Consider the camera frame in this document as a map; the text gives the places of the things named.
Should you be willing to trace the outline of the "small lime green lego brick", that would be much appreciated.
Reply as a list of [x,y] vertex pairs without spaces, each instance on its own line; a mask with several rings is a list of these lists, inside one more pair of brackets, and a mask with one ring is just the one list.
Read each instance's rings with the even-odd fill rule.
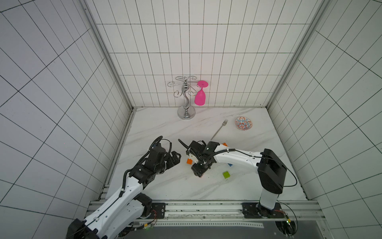
[[225,171],[222,173],[224,179],[228,179],[230,177],[230,173],[228,171]]

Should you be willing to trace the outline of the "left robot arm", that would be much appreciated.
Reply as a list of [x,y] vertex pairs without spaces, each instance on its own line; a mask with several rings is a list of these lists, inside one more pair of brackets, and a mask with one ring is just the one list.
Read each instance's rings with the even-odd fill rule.
[[156,142],[131,168],[124,172],[121,187],[84,220],[75,219],[68,227],[68,239],[115,239],[130,223],[148,218],[152,199],[143,190],[156,175],[179,164],[181,155],[167,151]]

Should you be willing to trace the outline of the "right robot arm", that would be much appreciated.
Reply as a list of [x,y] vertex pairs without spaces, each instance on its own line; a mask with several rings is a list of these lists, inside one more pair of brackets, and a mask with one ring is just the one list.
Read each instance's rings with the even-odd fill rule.
[[199,178],[215,163],[227,163],[255,171],[262,186],[258,206],[260,209],[269,211],[275,209],[279,195],[287,187],[285,180],[288,172],[295,179],[295,183],[290,187],[298,183],[295,174],[267,148],[262,152],[250,152],[229,148],[215,141],[209,143],[192,141],[188,146],[185,143],[182,145],[186,148],[186,155],[194,162],[192,166],[194,175]]

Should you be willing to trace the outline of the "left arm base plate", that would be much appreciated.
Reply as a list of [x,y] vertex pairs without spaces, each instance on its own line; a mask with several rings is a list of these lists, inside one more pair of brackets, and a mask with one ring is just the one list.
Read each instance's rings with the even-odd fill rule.
[[166,212],[165,203],[151,203],[144,206],[140,219],[164,219]]

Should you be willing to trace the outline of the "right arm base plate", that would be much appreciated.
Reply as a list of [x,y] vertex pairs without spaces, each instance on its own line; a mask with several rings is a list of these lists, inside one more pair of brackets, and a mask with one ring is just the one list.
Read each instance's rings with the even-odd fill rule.
[[276,203],[274,209],[270,210],[258,202],[242,203],[242,214],[246,219],[283,219],[285,214],[280,203]]

